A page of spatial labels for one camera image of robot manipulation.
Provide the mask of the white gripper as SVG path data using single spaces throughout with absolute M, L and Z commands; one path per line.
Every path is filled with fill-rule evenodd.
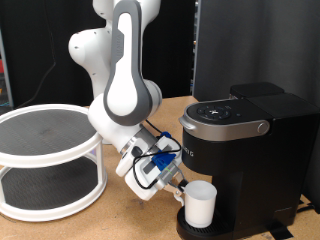
M 181 145 L 168 134 L 162 134 L 147 152 L 133 158 L 124 177 L 126 184 L 142 200 L 150 200 L 158 190 L 168 186 L 176 187 L 174 195 L 181 197 L 183 187 L 188 184 L 179 169 L 181 155 Z

